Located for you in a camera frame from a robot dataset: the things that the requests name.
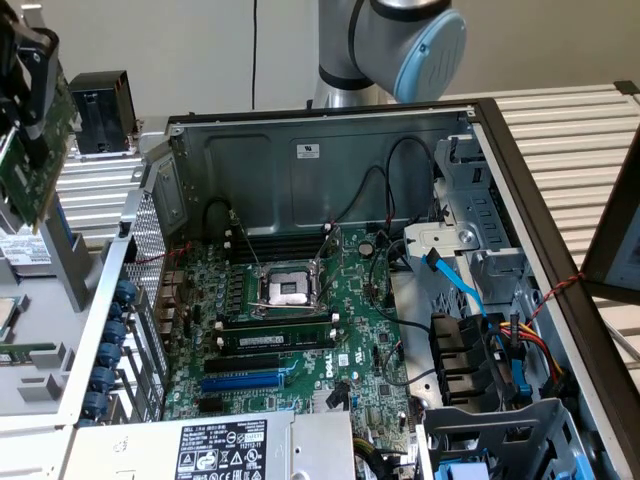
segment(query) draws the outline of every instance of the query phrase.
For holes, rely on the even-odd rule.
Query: white wall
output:
[[[449,93],[640,85],[640,0],[454,0],[469,39]]]
[[[43,0],[69,80],[126,69],[136,114],[251,109],[251,0]],[[318,64],[314,0],[258,1],[257,109],[298,108]]]
[[[301,108],[313,96],[318,1],[334,0],[258,0],[259,109]],[[43,3],[67,77],[126,68],[138,115],[250,108],[252,0]],[[640,82],[640,0],[454,5],[469,42],[448,93]]]

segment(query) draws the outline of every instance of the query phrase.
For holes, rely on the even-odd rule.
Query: power supply label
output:
[[[175,480],[263,480],[267,421],[182,428]]]

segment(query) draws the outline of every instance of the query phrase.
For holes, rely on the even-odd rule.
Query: motherboard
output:
[[[71,122],[77,115],[76,104],[60,67],[51,108],[45,118],[43,138],[49,150],[44,163],[26,161],[25,147],[12,129],[0,139],[0,188],[10,199],[12,211],[37,229],[55,193],[55,184],[68,153],[67,139]]]
[[[271,259],[252,243],[258,259]],[[386,263],[375,266],[369,283],[374,245],[374,233],[338,229],[316,264],[300,252],[297,260],[260,267],[223,245],[174,250],[181,253],[163,287],[172,308],[160,316],[181,321],[165,330],[172,374],[164,419],[349,410],[355,436],[406,451],[414,428],[408,390],[381,374],[400,335],[371,303],[373,292],[383,311],[394,313]],[[276,251],[289,258],[296,252]],[[406,380],[402,356],[386,373]]]

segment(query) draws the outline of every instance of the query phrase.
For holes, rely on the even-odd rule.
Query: black frame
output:
[[[640,290],[606,284],[605,278],[638,208],[640,208],[640,127],[604,209],[582,264],[587,289],[595,297],[640,305]]]
[[[378,105],[359,108],[174,116],[170,125],[284,120],[349,114],[402,112],[426,108],[473,107],[513,196],[549,283],[578,273],[498,105],[493,99]],[[640,478],[640,394],[611,339],[586,286],[579,282],[559,293],[558,305],[634,477]]]

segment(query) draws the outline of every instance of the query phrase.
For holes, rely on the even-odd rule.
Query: sticker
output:
[[[320,145],[312,143],[309,145],[296,145],[298,158],[320,158]]]
[[[0,249],[14,267],[21,265],[49,265],[51,256],[42,235],[31,235],[28,228],[21,228],[16,235],[0,230]]]
[[[175,480],[262,480],[267,421],[182,428]]]
[[[247,347],[250,345],[280,345],[284,343],[284,337],[282,335],[273,337],[254,337],[254,338],[241,338],[240,346]]]

